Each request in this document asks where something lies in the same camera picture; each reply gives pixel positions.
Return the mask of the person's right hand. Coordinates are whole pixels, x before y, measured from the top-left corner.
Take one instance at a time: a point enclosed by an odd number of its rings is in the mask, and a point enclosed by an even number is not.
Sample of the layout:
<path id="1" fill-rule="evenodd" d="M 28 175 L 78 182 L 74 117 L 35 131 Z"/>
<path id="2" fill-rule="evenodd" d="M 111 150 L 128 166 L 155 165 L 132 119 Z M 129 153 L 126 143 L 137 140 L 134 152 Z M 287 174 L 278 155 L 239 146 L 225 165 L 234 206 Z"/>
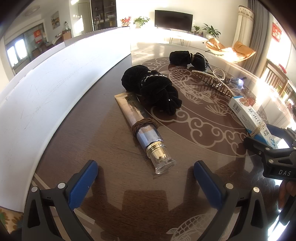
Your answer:
<path id="1" fill-rule="evenodd" d="M 296 194 L 296 186 L 293 181 L 282 181 L 279 189 L 279 197 L 278 197 L 278 207 L 279 209 L 283 209 L 285 205 L 285 197 L 286 195 L 291 195 L 295 197 Z"/>

